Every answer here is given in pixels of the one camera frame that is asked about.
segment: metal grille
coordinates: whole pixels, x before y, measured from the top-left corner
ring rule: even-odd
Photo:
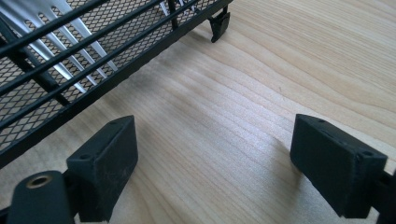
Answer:
[[[85,1],[75,1],[75,0],[67,0],[71,8],[78,8],[83,6]],[[91,31],[92,34],[97,33],[102,30],[104,27],[111,25],[117,19],[124,17],[126,14],[137,10],[140,7],[143,7],[145,4],[149,3],[149,0],[141,0],[141,1],[130,1],[130,0],[121,0],[121,1],[108,1],[101,6],[85,13],[80,18],[85,23],[87,28]],[[196,11],[188,9],[185,13],[180,13],[177,16],[177,20],[179,25],[182,25],[184,22],[191,20],[197,12],[210,7],[213,3],[217,2],[216,0],[202,0],[198,1],[195,4]],[[177,9],[181,7],[181,4],[176,4]],[[52,9],[58,17],[62,17],[62,14],[59,10],[54,7]],[[45,16],[41,16],[43,21],[46,20]],[[141,34],[153,24],[158,22],[159,20],[165,18],[164,13],[162,12],[159,5],[155,7],[149,8],[147,11],[139,15],[133,20],[127,21],[118,29],[112,31],[111,33],[97,39],[98,43],[103,47],[106,53],[110,53],[113,50],[119,48],[126,41],[134,38],[135,36]],[[82,41],[84,38],[74,29],[74,27],[69,23],[65,25],[67,29],[74,35],[74,37],[78,40],[78,42]],[[155,43],[161,41],[165,36],[171,34],[173,32],[172,23],[168,22],[162,25],[160,28],[154,30],[149,35],[146,35],[143,39],[133,44],[128,49],[124,50],[119,55],[116,55],[111,61],[121,69],[125,64],[127,64],[132,59],[135,59],[142,54],[144,54],[145,50],[149,49]],[[53,33],[64,42],[64,45],[67,48],[73,47],[66,38],[60,34],[59,30],[53,31]],[[59,49],[51,44],[51,42],[45,37],[42,36],[40,38],[52,53],[56,56],[61,53]],[[44,63],[44,60],[39,53],[35,52],[30,46],[26,46],[26,49],[31,51],[33,55],[38,59],[40,63]],[[92,48],[92,46],[88,46],[84,48],[87,52],[92,56],[95,61],[101,59],[101,56],[96,53],[96,51]],[[77,52],[73,55],[80,64],[87,69],[91,66],[91,64],[81,56],[80,52]],[[4,57],[0,59],[0,88],[7,84],[8,82],[14,80],[20,75],[23,75],[24,72],[12,62],[8,57]],[[29,60],[26,60],[30,65],[33,66],[33,63]],[[80,73],[79,69],[77,69],[69,59],[64,59],[62,61],[64,66],[70,71],[74,76]],[[101,69],[105,72],[108,77],[113,76],[115,71],[107,64],[101,66]],[[67,79],[64,78],[56,69],[53,67],[47,71],[50,76],[56,81],[59,86],[62,86]],[[101,82],[106,80],[103,78],[97,71],[94,71],[90,74],[92,79],[94,79],[100,86]],[[83,78],[80,82],[81,86],[88,92],[90,91],[94,85],[87,79]],[[34,80],[30,79],[18,86],[14,90],[3,94],[0,96],[0,122],[6,120],[10,116],[18,113],[26,106],[32,104],[33,102],[39,100],[44,97],[47,92],[41,88]],[[63,91],[61,95],[67,99],[71,104],[75,102],[78,98],[83,97],[85,93],[79,91],[75,86],[71,86],[66,91]],[[26,134],[33,132],[40,124],[42,124],[45,120],[51,119],[55,116],[59,111],[63,109],[63,106],[59,104],[56,100],[50,100],[46,102],[42,106],[40,106],[35,111],[23,116],[23,118],[15,120],[12,124],[1,130],[0,132],[0,152],[1,150],[12,146],[13,142],[24,137]]]

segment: light wood grain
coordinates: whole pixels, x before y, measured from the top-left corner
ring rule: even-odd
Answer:
[[[290,162],[296,113],[326,119],[396,169],[396,4],[234,1],[0,171],[0,202],[112,119],[135,115],[139,162],[111,223],[375,223],[339,218]]]

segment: roller hole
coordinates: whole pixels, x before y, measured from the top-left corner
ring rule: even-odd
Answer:
[[[91,157],[91,156],[88,155],[88,154],[84,154],[84,155],[79,156],[79,158],[80,158],[81,160],[87,160],[87,159],[89,159],[90,157]]]
[[[365,156],[373,156],[373,152],[363,151],[363,155],[365,155]]]
[[[39,175],[27,182],[26,187],[28,189],[38,189],[47,185],[51,180],[52,177],[50,175]]]

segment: mesh panel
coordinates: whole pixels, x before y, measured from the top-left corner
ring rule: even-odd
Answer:
[[[84,5],[86,1],[67,0],[67,2],[69,3],[71,8],[77,8]],[[125,16],[127,13],[134,11],[138,7],[142,7],[148,2],[149,0],[113,0],[104,3],[101,6],[93,9],[92,11],[84,14],[80,17],[80,19],[86,25],[88,30],[92,34],[94,34],[97,31],[106,27],[107,25],[111,24],[115,20]],[[196,4],[195,8],[190,8],[186,10],[185,13],[178,16],[177,20],[179,24],[181,25],[183,22],[191,19],[195,15],[192,11],[193,9],[203,10],[209,7],[214,2],[215,0],[199,1]],[[177,9],[180,8],[181,4],[178,0],[176,0],[176,3]],[[62,16],[62,13],[57,7],[52,7],[52,11],[58,17]],[[39,17],[42,19],[43,22],[49,22],[45,15],[40,14]],[[160,6],[150,8],[137,18],[126,22],[115,31],[98,39],[97,44],[101,46],[105,53],[109,53],[114,49],[120,47],[125,42],[131,40],[136,35],[141,34],[151,25],[164,17],[165,15]],[[35,29],[35,26],[28,20],[26,21],[26,24],[32,30]],[[74,36],[74,38],[78,42],[84,39],[84,37],[73,26],[73,22],[67,23],[64,27]],[[111,62],[113,62],[117,66],[117,68],[120,69],[126,63],[141,55],[142,52],[144,52],[156,42],[160,41],[171,32],[172,25],[171,22],[168,22],[162,27],[156,29],[154,32],[147,35],[142,40],[138,41],[136,44],[124,50],[121,54],[113,58]],[[61,42],[63,42],[64,46],[67,49],[73,46],[73,43],[68,40],[60,30],[55,30],[53,34],[57,36]],[[40,40],[48,47],[53,55],[58,55],[62,52],[62,49],[59,49],[56,45],[54,45],[47,36],[42,36]],[[27,46],[26,49],[31,51],[40,63],[46,61],[45,57],[43,57],[40,52],[35,51],[32,46]],[[73,55],[73,57],[69,57],[68,59],[63,60],[58,65],[64,66],[70,76],[78,75],[81,70],[88,68],[92,64],[92,62],[89,62],[89,59],[84,56],[85,52],[88,53],[95,62],[102,58],[101,54],[98,52],[97,49],[95,49],[94,46],[88,46],[87,48],[85,48],[85,51],[80,51],[76,53],[75,55]],[[13,80],[15,77],[23,75],[23,71],[9,58],[5,57],[0,60],[0,87]],[[28,62],[32,66],[34,64],[28,59],[26,59],[26,62]],[[84,91],[89,91],[96,84],[100,84],[101,82],[103,82],[105,80],[105,77],[112,76],[114,72],[115,70],[111,67],[111,64],[106,63],[100,69],[90,74],[91,80],[89,80],[87,77],[83,78],[78,83],[79,87],[70,87],[68,90],[62,93],[62,96],[69,102],[73,103],[79,97],[84,96],[84,93],[79,88],[82,88]],[[64,72],[62,72],[59,67],[52,67],[48,70],[48,73],[58,85],[62,85],[67,81]],[[18,111],[30,105],[34,101],[37,101],[44,95],[46,95],[46,91],[33,80],[30,80],[23,85],[20,85],[13,91],[0,96],[0,121],[14,115]],[[47,102],[44,105],[40,106],[32,113],[24,116],[22,119],[15,121],[4,130],[1,130],[0,143],[2,145],[0,146],[0,150],[12,145],[15,140],[18,140],[29,132],[32,132],[37,126],[42,124],[46,119],[50,119],[51,117],[53,117],[61,109],[62,106],[56,100],[51,100],[50,102]]]

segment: black plastic clip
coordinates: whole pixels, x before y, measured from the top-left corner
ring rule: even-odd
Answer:
[[[231,13],[227,12],[228,6],[225,7],[222,12],[215,18],[210,17],[210,27],[212,27],[213,37],[211,39],[212,43],[218,41],[221,36],[225,33],[230,23]]]
[[[293,164],[340,217],[396,223],[396,172],[384,171],[388,157],[323,119],[297,115],[291,143]]]

